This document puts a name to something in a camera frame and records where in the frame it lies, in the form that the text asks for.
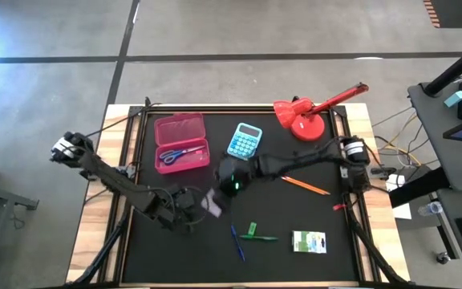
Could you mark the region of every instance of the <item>green pen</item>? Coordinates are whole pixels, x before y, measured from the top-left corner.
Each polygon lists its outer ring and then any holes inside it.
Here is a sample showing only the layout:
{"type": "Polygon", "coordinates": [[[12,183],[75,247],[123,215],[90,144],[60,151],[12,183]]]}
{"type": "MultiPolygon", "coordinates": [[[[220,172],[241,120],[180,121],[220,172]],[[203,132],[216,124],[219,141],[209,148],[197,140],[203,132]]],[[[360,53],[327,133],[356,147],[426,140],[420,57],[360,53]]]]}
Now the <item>green pen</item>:
{"type": "Polygon", "coordinates": [[[264,237],[264,236],[251,236],[251,235],[240,235],[240,238],[247,240],[262,240],[262,241],[277,241],[277,237],[264,237]]]}

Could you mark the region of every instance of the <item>blue calculator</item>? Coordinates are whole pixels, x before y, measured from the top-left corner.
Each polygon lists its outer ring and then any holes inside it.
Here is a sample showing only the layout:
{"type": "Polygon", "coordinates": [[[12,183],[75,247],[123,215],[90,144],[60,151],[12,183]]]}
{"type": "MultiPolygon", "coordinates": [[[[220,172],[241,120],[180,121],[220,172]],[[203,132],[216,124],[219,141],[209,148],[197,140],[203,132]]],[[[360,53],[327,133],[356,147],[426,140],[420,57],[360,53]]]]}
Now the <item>blue calculator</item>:
{"type": "Polygon", "coordinates": [[[263,131],[252,125],[240,123],[229,143],[228,154],[247,161],[256,152],[263,131]]]}

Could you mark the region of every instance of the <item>pencil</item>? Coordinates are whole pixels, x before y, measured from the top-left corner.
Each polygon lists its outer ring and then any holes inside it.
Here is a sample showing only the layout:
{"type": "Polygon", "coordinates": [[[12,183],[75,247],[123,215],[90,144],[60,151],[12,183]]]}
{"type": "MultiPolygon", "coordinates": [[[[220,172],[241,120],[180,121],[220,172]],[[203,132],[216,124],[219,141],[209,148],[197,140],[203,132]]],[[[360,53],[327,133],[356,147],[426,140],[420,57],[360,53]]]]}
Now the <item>pencil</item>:
{"type": "Polygon", "coordinates": [[[315,193],[320,193],[321,195],[329,195],[330,194],[329,192],[327,192],[327,191],[325,191],[323,189],[319,189],[319,188],[314,187],[312,185],[306,184],[303,181],[297,181],[297,180],[295,180],[295,179],[293,179],[291,177],[283,176],[283,177],[281,177],[281,179],[283,179],[285,181],[288,181],[289,183],[292,183],[294,185],[298,185],[298,186],[300,186],[300,187],[302,187],[304,189],[308,189],[310,191],[313,191],[315,193]]]}

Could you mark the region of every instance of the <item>gray floor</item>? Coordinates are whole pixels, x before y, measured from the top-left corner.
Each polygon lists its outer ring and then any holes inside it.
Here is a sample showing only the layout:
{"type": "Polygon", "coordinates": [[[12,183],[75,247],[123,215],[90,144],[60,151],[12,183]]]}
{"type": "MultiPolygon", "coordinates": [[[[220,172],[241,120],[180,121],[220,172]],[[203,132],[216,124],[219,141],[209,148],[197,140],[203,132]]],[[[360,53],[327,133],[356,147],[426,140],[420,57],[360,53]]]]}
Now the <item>gray floor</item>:
{"type": "MultiPolygon", "coordinates": [[[[118,55],[131,0],[0,0],[0,57],[118,55]]],[[[421,0],[143,0],[129,55],[462,51],[462,30],[432,27],[421,0]]],[[[323,101],[359,81],[371,90],[372,123],[409,107],[407,86],[430,80],[454,59],[127,63],[117,104],[265,103],[292,96],[323,101]]],[[[0,64],[0,187],[40,199],[18,210],[0,250],[0,288],[65,279],[87,183],[48,161],[67,130],[99,128],[114,63],[0,64]]],[[[407,112],[375,127],[391,137],[407,112]]],[[[406,147],[419,124],[398,144],[406,147]]],[[[425,140],[421,133],[416,144],[425,140]]],[[[433,161],[430,145],[418,150],[433,161]]],[[[398,166],[394,157],[387,165],[398,166]]],[[[436,265],[433,229],[401,232],[411,279],[461,287],[462,261],[436,265]]]]}

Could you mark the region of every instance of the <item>red desk lamp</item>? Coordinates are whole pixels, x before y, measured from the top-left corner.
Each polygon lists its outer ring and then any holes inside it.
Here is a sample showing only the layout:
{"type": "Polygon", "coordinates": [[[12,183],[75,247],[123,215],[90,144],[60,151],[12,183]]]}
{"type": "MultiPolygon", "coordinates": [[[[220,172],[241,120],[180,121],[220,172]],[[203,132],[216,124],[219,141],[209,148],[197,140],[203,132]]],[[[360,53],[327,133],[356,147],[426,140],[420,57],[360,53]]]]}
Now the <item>red desk lamp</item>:
{"type": "Polygon", "coordinates": [[[274,102],[274,111],[281,126],[291,128],[292,133],[299,140],[317,140],[325,129],[324,120],[318,113],[367,91],[368,86],[359,83],[319,106],[314,106],[313,101],[306,97],[293,102],[278,100],[274,102]]]}

